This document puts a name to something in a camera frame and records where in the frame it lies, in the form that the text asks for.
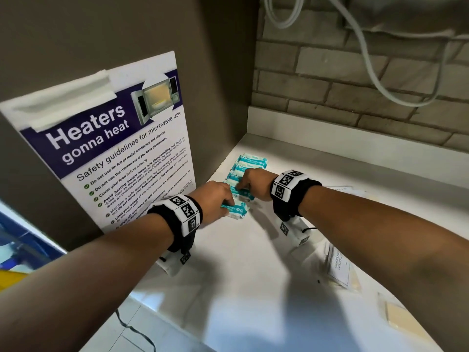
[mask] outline brown panel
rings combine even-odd
[[[174,50],[197,183],[246,132],[257,0],[2,0],[0,101]],[[100,230],[0,116],[0,198],[70,249]]]

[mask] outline pack of wipes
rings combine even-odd
[[[223,205],[222,207],[226,207],[230,214],[229,217],[234,219],[242,219],[249,210],[249,207],[246,203],[254,200],[254,196],[251,195],[249,190],[247,189],[236,189],[237,184],[240,182],[241,178],[244,175],[244,171],[248,168],[263,168],[267,167],[267,158],[261,158],[258,156],[254,156],[252,154],[244,153],[243,155],[239,156],[236,162],[234,162],[233,166],[231,167],[228,176],[223,181],[230,186],[231,193],[233,194],[235,205],[230,207],[227,205]]]

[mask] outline tile floor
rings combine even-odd
[[[185,335],[155,314],[127,298],[119,308],[120,318],[147,335],[157,352],[214,352],[193,337]],[[80,352],[153,352],[140,335],[125,329],[113,314]]]

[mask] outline forearm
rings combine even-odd
[[[3,349],[79,350],[172,242],[166,221],[145,215],[5,290]]]
[[[468,346],[469,241],[410,213],[319,186],[308,190],[299,211],[399,298],[445,351]]]

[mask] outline white countertop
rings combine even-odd
[[[245,135],[211,177],[222,181],[240,154],[267,169],[297,169],[325,186],[351,185],[469,238],[469,190],[255,135]],[[154,266],[131,293],[171,324],[217,352],[440,351],[392,329],[378,314],[376,281],[355,268],[362,293],[319,284],[272,225],[271,203],[243,220],[200,229],[176,277]]]

